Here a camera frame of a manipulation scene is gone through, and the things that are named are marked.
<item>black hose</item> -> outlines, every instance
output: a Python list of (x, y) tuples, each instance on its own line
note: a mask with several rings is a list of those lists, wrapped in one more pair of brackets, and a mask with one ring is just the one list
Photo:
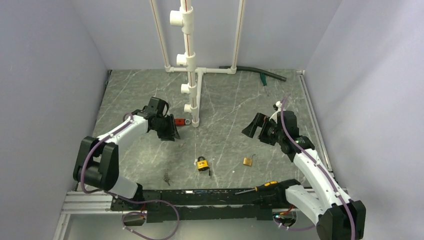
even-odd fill
[[(220, 69), (229, 69), (229, 68), (231, 68), (231, 66), (220, 66), (219, 68)], [(236, 68), (237, 68), (237, 71), (248, 71), (248, 72), (254, 72), (254, 73), (258, 73), (258, 74), (263, 73), (268, 77), (271, 77), (271, 78), (274, 78), (274, 79), (277, 79), (277, 80), (280, 80), (280, 81), (283, 81), (283, 82), (285, 82), (287, 80), (287, 78), (285, 76), (280, 76), (278, 74), (272, 73), (270, 71), (265, 71), (265, 70), (262, 70), (262, 69), (259, 69), (259, 68), (256, 68), (256, 67), (236, 66)]]

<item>robotic arm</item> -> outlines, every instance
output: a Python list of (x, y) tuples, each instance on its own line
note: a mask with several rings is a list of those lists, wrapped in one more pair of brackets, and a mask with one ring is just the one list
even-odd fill
[[(256, 129), (261, 127), (258, 139), (273, 146), (278, 143), (281, 151), (302, 171), (318, 196), (318, 199), (313, 197), (298, 181), (291, 179), (281, 183), (282, 189), (277, 188), (279, 199), (293, 204), (301, 210), (315, 224), (318, 236), (322, 240), (350, 239), (350, 220), (343, 206), (344, 202), (353, 217), (355, 238), (362, 239), (366, 214), (364, 204), (360, 200), (353, 201), (330, 177), (331, 175), (323, 166), (315, 146), (309, 138), (299, 134), (294, 112), (286, 110), (281, 112), (280, 102), (274, 105), (274, 109), (276, 112), (271, 117), (257, 113), (242, 133), (253, 138)], [(283, 130), (281, 114), (283, 114), (288, 134), (307, 154), (312, 156), (314, 161), (290, 141)]]
[[(85, 137), (79, 147), (73, 179), (81, 181), (83, 165), (88, 161), (84, 174), (85, 184), (127, 199), (143, 201), (143, 186), (120, 175), (119, 155), (135, 139), (150, 130), (156, 131), (162, 141), (180, 139), (174, 116), (167, 115), (168, 110), (169, 104), (166, 101), (152, 97), (142, 110), (133, 111), (130, 117), (111, 131), (98, 137)], [(100, 157), (100, 162), (94, 161), (93, 157)]]

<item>white wall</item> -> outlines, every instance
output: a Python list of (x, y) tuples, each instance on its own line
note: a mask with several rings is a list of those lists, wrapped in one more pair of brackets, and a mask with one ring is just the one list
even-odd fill
[(343, 0), (306, 68), (364, 239), (424, 239), (424, 2)]
[[(109, 69), (164, 66), (149, 0), (72, 0)], [(238, 63), (268, 69), (304, 69), (341, 0), (246, 1)], [(168, 48), (176, 66), (184, 52), (181, 28), (169, 24), (179, 0), (157, 1)], [(197, 65), (231, 65), (239, 0), (193, 0)]]
[(106, 67), (67, 0), (0, 8), (0, 239), (49, 240)]

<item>screwdriver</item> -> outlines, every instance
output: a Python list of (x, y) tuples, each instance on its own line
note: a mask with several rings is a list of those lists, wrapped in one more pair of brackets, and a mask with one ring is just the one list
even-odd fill
[(265, 87), (266, 95), (268, 95), (269, 97), (270, 94), (268, 93), (267, 80), (265, 79), (265, 74), (261, 72), (259, 73), (259, 77), (260, 77), (260, 80), (262, 81), (263, 86)]
[(249, 190), (246, 190), (246, 191), (236, 192), (236, 193), (234, 193), (234, 195), (244, 194), (244, 193), (253, 192), (253, 191), (255, 191), (255, 192), (270, 191), (270, 190), (275, 189), (278, 186), (277, 183), (278, 183), (277, 181), (269, 181), (269, 182), (267, 182), (263, 185), (256, 186), (252, 189), (249, 189)]

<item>marble tabletop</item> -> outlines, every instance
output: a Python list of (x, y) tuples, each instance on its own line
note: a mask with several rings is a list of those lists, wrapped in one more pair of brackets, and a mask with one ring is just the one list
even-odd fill
[[(273, 104), (290, 94), (286, 109), (294, 111), (300, 134), (318, 145), (302, 85), (293, 69), (271, 70), (286, 82), (267, 77), (267, 96), (258, 73), (207, 73), (203, 76), (200, 125), (179, 126), (180, 140), (160, 141), (151, 131), (137, 138), (119, 157), (119, 171), (147, 190), (248, 188), (268, 181), (297, 179), (309, 185), (302, 172), (284, 155), (278, 144), (271, 146), (241, 133), (256, 113), (271, 115)], [(142, 109), (150, 97), (170, 104), (176, 118), (191, 119), (184, 113), (189, 97), (180, 92), (187, 73), (167, 73), (162, 69), (114, 70), (98, 112), (94, 136), (104, 134), (122, 122), (125, 113)], [(243, 165), (244, 158), (252, 166)], [(207, 159), (211, 176), (194, 165), (199, 156)], [(170, 186), (164, 181), (168, 174)]]

